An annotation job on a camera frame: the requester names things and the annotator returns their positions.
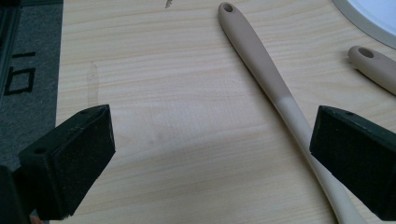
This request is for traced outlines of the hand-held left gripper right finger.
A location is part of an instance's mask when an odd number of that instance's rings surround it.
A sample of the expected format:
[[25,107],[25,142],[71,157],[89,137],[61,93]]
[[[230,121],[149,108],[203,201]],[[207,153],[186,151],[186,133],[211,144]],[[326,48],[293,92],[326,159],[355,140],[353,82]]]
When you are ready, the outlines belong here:
[[377,217],[396,221],[396,133],[322,105],[309,150]]

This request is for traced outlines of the beige spatula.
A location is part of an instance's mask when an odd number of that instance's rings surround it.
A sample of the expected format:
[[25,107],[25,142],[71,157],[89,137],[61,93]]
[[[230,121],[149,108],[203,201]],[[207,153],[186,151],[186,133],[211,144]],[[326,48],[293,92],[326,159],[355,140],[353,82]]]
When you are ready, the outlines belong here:
[[219,22],[233,48],[270,99],[304,153],[339,224],[367,224],[345,187],[309,150],[313,130],[297,105],[276,65],[243,13],[230,3],[219,5]]

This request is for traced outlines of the beige slotted spoon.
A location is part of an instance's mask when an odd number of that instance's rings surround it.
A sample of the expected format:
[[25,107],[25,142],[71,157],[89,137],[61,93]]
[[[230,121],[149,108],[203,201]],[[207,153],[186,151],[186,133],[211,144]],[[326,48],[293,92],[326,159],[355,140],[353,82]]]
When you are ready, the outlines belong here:
[[349,60],[374,83],[396,96],[396,62],[373,50],[354,46],[348,50]]

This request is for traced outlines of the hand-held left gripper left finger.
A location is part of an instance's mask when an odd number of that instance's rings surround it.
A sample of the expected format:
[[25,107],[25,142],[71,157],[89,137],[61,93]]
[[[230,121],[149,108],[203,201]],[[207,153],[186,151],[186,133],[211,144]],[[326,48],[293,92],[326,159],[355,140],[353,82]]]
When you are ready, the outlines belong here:
[[42,219],[72,216],[115,153],[110,106],[77,112],[19,153]]

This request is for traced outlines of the white round plate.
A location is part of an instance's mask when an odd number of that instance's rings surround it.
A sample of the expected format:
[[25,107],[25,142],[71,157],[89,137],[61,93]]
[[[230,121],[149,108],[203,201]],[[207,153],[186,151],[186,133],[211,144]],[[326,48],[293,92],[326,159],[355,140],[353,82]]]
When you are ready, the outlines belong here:
[[396,0],[332,0],[339,11],[373,39],[396,49]]

